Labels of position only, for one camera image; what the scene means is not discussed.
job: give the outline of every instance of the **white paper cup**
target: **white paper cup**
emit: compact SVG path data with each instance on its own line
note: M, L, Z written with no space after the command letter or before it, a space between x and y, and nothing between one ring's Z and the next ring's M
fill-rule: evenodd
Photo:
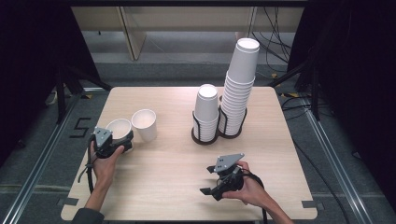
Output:
M212 121L219 115L219 97L215 86L205 84L200 87L194 113L203 122Z
M115 119L107 124L106 129L112 132L113 140L119 140L132 130L132 124L128 119Z
M251 38L241 38L236 43L228 76L238 83L249 83L256 75L260 43Z
M150 142L157 137L157 115L150 109L141 109L132 116L132 125L143 141Z

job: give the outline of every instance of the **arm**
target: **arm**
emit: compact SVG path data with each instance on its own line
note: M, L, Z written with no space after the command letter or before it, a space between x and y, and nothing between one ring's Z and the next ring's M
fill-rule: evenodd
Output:
M100 213L100 209L102 208L107 192L113 182L117 159L120 154L122 154L123 150L123 146L118 147L111 157L97 159L96 156L94 156L93 142L91 143L91 155L93 170L96 175L96 184L85 207L78 210L72 223L102 223L105 217Z
M244 170L248 169L248 163L238 161L236 163L242 166ZM228 191L222 194L223 198L239 199L244 204L252 204L265 209L277 224L290 224L293 223L288 215L282 210L277 202L271 198L267 191L257 183L256 180L244 176L244 187L238 191Z

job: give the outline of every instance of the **gray floor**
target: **gray floor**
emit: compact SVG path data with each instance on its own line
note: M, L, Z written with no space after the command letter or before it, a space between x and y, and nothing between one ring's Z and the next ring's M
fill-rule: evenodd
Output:
M102 80L113 86L198 86L206 82L222 85L235 45L233 33L148 33L139 60L132 62L122 33L102 32L99 35L97 32L85 32L84 35ZM291 45L293 34L282 34L282 40ZM283 53L275 45L271 47L275 52ZM282 71L286 69L286 65L277 57L261 50L255 85L268 84L273 74L283 75ZM282 83L276 87L276 91L279 94L294 92L292 86L295 79L296 77ZM94 87L88 82L82 84L84 87ZM89 127L88 132L92 132L107 96L108 92L99 91L90 97L77 100L64 125L62 135L49 154L49 160L40 174L33 194L27 204L21 208L23 212L17 217L18 223L68 223L60 217L62 211L60 204L62 199L67 197L76 176L88 137L86 134L81 138L71 138L71 135L84 133L82 130L75 130L78 119L81 118L83 120L80 121L79 126ZM51 101L52 97L53 95L50 95L48 101ZM75 98L72 97L68 102L72 102ZM288 99L279 96L281 104ZM294 99L285 106L293 107L303 103L301 99ZM319 114L320 125L324 128L351 183L363 200L372 222L396 223L394 211L370 172L364 163L351 155L354 148L324 98L320 99ZM341 210L344 208L349 222L359 223L357 213L353 211L337 175L334 174L307 115L309 110L305 107L284 111L290 134L304 152L297 149L309 188L318 206L316 219L295 220L295 222L346 223ZM21 186L34 169L52 131L56 128L56 119L56 105L49 105L25 135L23 140L26 148L14 150L5 165L0 168L0 217L5 217ZM311 162L324 176L328 186Z

